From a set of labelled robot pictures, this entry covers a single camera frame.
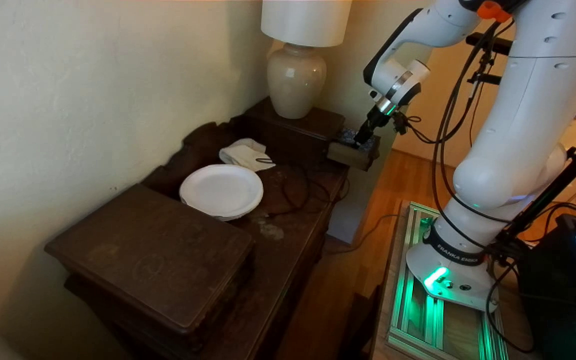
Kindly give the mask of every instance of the lamp shade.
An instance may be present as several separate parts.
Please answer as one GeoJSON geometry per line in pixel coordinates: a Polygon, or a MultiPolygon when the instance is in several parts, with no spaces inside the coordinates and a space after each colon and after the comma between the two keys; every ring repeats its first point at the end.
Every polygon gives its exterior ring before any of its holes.
{"type": "Polygon", "coordinates": [[[263,0],[261,31],[284,43],[325,48],[344,40],[350,0],[263,0]]]}

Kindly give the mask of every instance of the orange part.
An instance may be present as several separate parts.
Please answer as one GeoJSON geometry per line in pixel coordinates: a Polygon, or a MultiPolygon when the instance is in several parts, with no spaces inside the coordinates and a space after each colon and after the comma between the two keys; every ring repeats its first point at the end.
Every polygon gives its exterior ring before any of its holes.
{"type": "Polygon", "coordinates": [[[479,9],[477,9],[477,15],[482,19],[494,19],[499,23],[505,23],[511,18],[510,14],[500,4],[492,0],[482,2],[479,9]]]}

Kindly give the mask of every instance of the wooden floor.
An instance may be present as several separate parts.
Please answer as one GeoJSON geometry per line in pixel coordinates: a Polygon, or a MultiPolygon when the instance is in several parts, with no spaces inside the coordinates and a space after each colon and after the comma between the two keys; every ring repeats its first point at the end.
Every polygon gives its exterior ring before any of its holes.
{"type": "MultiPolygon", "coordinates": [[[[404,152],[391,151],[363,215],[355,243],[386,214],[397,214],[402,200],[436,208],[432,193],[430,161],[404,152]]],[[[438,179],[442,205],[450,195],[438,179]]],[[[525,240],[542,237],[545,216],[523,233],[525,240]]],[[[379,226],[355,251],[324,255],[315,266],[297,306],[277,358],[281,360],[336,359],[350,311],[353,294],[369,297],[382,282],[395,217],[379,226]]],[[[327,249],[337,244],[327,242],[327,249]]]]}

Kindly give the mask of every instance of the white paper plate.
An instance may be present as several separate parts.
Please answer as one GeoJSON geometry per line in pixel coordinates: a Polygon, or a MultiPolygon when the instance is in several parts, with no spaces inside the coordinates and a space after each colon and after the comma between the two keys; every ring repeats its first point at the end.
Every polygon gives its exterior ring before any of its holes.
{"type": "Polygon", "coordinates": [[[179,196],[189,207],[224,221],[248,214],[263,195],[264,187],[254,171],[228,164],[201,168],[179,187],[179,196]]]}

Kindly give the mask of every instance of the ceramic lamp base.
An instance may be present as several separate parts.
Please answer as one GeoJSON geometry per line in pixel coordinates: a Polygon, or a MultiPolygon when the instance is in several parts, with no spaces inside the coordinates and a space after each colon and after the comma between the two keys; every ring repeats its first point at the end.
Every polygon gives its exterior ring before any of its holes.
{"type": "Polygon", "coordinates": [[[301,119],[322,92],[326,63],[313,48],[286,43],[270,55],[267,77],[274,111],[288,119],[301,119]]]}

